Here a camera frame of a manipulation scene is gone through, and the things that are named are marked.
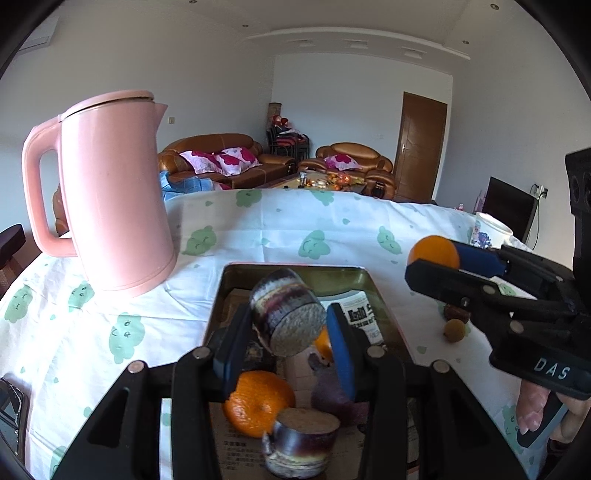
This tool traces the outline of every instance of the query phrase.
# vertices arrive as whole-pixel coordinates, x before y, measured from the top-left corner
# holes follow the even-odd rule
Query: computer monitor
[[[503,222],[522,242],[527,240],[537,208],[534,196],[491,177],[482,212]]]

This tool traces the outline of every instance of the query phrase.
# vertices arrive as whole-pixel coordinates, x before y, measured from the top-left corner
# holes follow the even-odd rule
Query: human hand
[[[531,430],[536,431],[544,415],[544,407],[548,401],[550,390],[526,380],[521,381],[519,400],[515,408],[517,425],[522,434]],[[569,411],[560,424],[554,429],[550,438],[562,443],[570,443],[579,432],[587,413],[591,407],[591,398],[586,401],[575,400],[557,393],[558,399],[567,406]]]

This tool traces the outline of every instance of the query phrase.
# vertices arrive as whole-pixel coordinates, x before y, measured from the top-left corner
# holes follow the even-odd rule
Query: power outlet
[[[534,183],[531,186],[530,194],[536,197],[538,200],[540,198],[546,199],[548,198],[548,188],[544,187],[543,185],[538,185],[537,183]]]

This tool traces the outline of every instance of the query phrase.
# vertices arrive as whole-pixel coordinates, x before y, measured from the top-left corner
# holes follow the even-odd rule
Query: kettle spout
[[[162,121],[162,118],[164,116],[164,112],[166,111],[167,108],[168,108],[168,105],[165,105],[163,103],[155,103],[154,104],[154,126],[155,126],[156,130],[160,126],[160,122]]]

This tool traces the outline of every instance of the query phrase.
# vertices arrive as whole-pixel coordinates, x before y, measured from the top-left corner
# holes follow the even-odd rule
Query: ceiling
[[[147,1],[231,26],[274,54],[356,53],[446,73],[469,61],[519,11],[514,0]]]

